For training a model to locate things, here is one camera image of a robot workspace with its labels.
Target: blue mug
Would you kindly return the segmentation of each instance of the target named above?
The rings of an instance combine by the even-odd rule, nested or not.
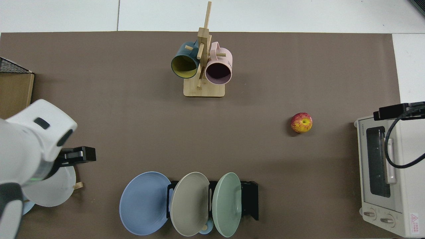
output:
[[[181,78],[188,79],[196,75],[199,67],[199,47],[197,41],[183,43],[171,61],[171,69]]]

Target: pink mug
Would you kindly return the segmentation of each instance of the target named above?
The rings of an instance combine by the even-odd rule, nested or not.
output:
[[[232,78],[232,53],[220,48],[218,42],[211,44],[210,59],[205,67],[205,77],[215,85],[224,85]]]

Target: warning label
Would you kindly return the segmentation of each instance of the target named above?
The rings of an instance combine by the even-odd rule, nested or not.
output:
[[[419,234],[419,215],[417,213],[410,214],[410,225],[412,234]]]

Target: beige plate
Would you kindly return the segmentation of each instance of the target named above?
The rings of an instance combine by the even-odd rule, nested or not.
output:
[[[174,228],[183,236],[193,236],[208,220],[208,185],[201,173],[184,176],[176,185],[170,205]]]

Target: oven knob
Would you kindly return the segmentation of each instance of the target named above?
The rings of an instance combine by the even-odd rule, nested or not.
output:
[[[394,217],[390,214],[387,214],[386,218],[381,218],[381,222],[389,224],[392,228],[396,226]]]
[[[363,212],[363,215],[372,218],[372,220],[376,220],[376,213],[373,208],[369,208],[368,211]]]

